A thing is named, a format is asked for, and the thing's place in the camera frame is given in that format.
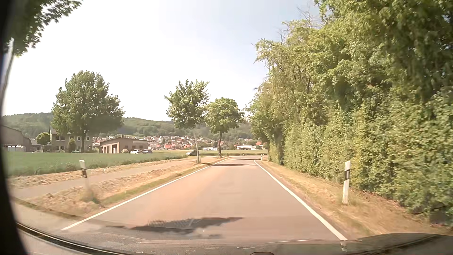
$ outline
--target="footpath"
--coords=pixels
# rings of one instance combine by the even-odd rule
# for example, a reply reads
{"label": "footpath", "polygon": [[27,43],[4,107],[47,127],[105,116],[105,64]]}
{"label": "footpath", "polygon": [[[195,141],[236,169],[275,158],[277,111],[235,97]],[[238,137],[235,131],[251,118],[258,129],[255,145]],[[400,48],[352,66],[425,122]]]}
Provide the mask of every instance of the footpath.
{"label": "footpath", "polygon": [[[127,176],[131,176],[134,174],[149,172],[152,170],[164,169],[164,168],[168,168],[168,167],[176,167],[178,165],[187,164],[188,162],[195,163],[195,161],[196,161],[195,158],[180,160],[180,161],[171,161],[171,162],[166,162],[166,163],[157,164],[157,165],[153,165],[153,166],[136,167],[136,168],[130,168],[130,169],[117,171],[117,172],[93,175],[93,176],[90,176],[90,183],[109,181],[109,180],[113,180],[113,179],[120,178],[120,177],[127,177]],[[35,196],[45,195],[47,193],[53,194],[53,193],[56,193],[59,191],[69,189],[69,188],[83,186],[85,183],[84,181],[85,181],[84,178],[82,178],[82,176],[81,176],[79,179],[76,179],[76,180],[59,181],[59,182],[54,182],[51,184],[37,185],[37,186],[31,186],[31,187],[27,187],[27,188],[12,188],[12,189],[10,189],[10,192],[11,192],[11,195],[14,197],[17,197],[19,199],[27,199],[27,198],[31,198],[31,197],[35,197]]]}

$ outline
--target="windshield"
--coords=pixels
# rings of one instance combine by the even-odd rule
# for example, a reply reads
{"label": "windshield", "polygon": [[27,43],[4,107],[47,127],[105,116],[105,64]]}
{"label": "windshield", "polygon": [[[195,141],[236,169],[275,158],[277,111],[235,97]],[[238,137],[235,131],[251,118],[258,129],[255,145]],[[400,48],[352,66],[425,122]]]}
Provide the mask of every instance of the windshield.
{"label": "windshield", "polygon": [[451,234],[450,3],[18,2],[18,222],[131,252]]}

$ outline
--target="sky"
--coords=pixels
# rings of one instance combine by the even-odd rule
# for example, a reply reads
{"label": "sky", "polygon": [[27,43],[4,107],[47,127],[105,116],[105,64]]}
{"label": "sky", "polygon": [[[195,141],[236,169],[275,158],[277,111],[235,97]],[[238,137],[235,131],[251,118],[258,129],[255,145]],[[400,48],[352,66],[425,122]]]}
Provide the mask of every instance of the sky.
{"label": "sky", "polygon": [[104,77],[125,117],[169,120],[164,95],[186,79],[243,108],[267,74],[253,44],[279,39],[281,22],[309,6],[317,12],[313,0],[84,0],[13,60],[2,115],[50,112],[80,70]]}

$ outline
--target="hill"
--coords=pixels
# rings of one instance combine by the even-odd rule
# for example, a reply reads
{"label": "hill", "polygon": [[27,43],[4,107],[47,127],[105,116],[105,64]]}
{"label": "hill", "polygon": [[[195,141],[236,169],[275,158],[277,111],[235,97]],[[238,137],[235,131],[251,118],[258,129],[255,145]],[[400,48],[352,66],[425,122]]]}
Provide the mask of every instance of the hill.
{"label": "hill", "polygon": [[[52,120],[52,113],[24,113],[3,116],[3,124],[22,131],[24,136],[34,138],[39,133],[49,130],[49,123]],[[123,118],[124,125],[118,130],[109,133],[101,133],[100,136],[106,135],[135,135],[135,136],[191,136],[192,130],[181,130],[174,128],[171,121],[154,121],[142,118]],[[196,130],[196,133],[209,139],[218,139],[218,134],[212,134],[206,125],[202,124]],[[234,141],[239,138],[251,138],[250,124],[241,124],[238,128],[230,130],[223,135],[225,141]]]}

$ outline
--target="road edge line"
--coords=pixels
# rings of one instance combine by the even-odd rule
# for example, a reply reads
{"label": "road edge line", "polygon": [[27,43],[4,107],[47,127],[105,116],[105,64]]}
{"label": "road edge line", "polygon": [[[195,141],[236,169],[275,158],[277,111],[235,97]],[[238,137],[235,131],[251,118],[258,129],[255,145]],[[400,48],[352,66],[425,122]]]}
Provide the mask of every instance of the road edge line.
{"label": "road edge line", "polygon": [[283,185],[277,178],[271,175],[266,169],[260,166],[256,159],[253,160],[257,166],[263,169],[274,181],[276,181],[282,188],[284,188],[290,195],[292,195],[299,203],[301,203],[313,216],[315,216],[324,226],[326,226],[335,236],[338,237],[340,240],[347,240],[347,238],[341,234],[336,228],[334,228],[329,222],[327,222],[322,216],[320,216],[315,210],[313,210],[305,201],[303,201],[300,197],[298,197],[294,192],[292,192],[287,186]]}
{"label": "road edge line", "polygon": [[155,190],[158,190],[158,189],[160,189],[160,188],[162,188],[162,187],[165,187],[165,186],[167,186],[168,184],[171,184],[171,183],[173,183],[173,182],[175,182],[175,181],[178,181],[178,180],[181,180],[181,179],[183,179],[183,178],[186,178],[187,176],[190,176],[190,175],[192,175],[192,174],[194,174],[194,173],[196,173],[196,172],[199,172],[199,171],[201,171],[201,170],[203,170],[203,169],[206,169],[206,168],[208,168],[208,167],[212,167],[213,165],[216,165],[216,164],[218,164],[218,163],[220,163],[220,162],[224,162],[225,160],[228,160],[228,159],[229,159],[229,158],[226,158],[226,159],[221,160],[221,161],[219,161],[219,162],[216,162],[216,163],[214,163],[214,164],[212,164],[212,165],[210,165],[210,166],[203,167],[202,169],[196,170],[195,172],[192,172],[192,173],[189,173],[189,174],[187,174],[187,175],[185,175],[185,176],[182,176],[182,177],[180,177],[180,178],[178,178],[178,179],[176,179],[176,180],[173,180],[173,181],[167,182],[167,183],[165,183],[165,184],[162,184],[162,185],[160,185],[159,187],[156,187],[156,188],[154,188],[154,189],[152,189],[152,190],[150,190],[150,191],[147,191],[147,192],[145,192],[145,193],[142,193],[142,194],[140,194],[140,195],[138,195],[138,196],[136,196],[136,197],[133,197],[133,198],[127,200],[127,201],[124,201],[124,202],[122,202],[122,203],[120,203],[120,204],[118,204],[118,205],[116,205],[116,206],[112,206],[112,207],[110,207],[110,208],[107,209],[107,210],[101,211],[101,212],[99,212],[99,213],[96,213],[95,215],[92,215],[92,216],[90,216],[90,217],[88,217],[88,218],[85,218],[85,219],[83,219],[83,220],[81,220],[81,221],[78,221],[78,222],[73,223],[73,224],[71,224],[71,225],[69,225],[69,226],[67,226],[67,227],[64,227],[64,228],[62,228],[61,230],[68,230],[68,229],[70,229],[70,228],[72,228],[72,227],[75,227],[75,226],[77,226],[77,225],[79,225],[79,224],[85,222],[85,221],[89,221],[89,220],[91,220],[91,219],[93,219],[93,218],[95,218],[95,217],[97,217],[97,216],[99,216],[99,215],[102,215],[102,214],[104,214],[104,213],[106,213],[106,212],[108,212],[108,211],[111,211],[111,210],[113,210],[113,209],[115,209],[115,208],[117,208],[117,207],[120,207],[120,206],[122,206],[122,205],[124,205],[124,204],[127,204],[127,203],[129,203],[129,202],[131,202],[131,201],[133,201],[133,200],[135,200],[135,199],[137,199],[137,198],[139,198],[139,197],[142,197],[142,196],[144,196],[144,195],[146,195],[146,194],[149,194],[149,193],[151,193],[151,192],[153,192],[153,191],[155,191]]}

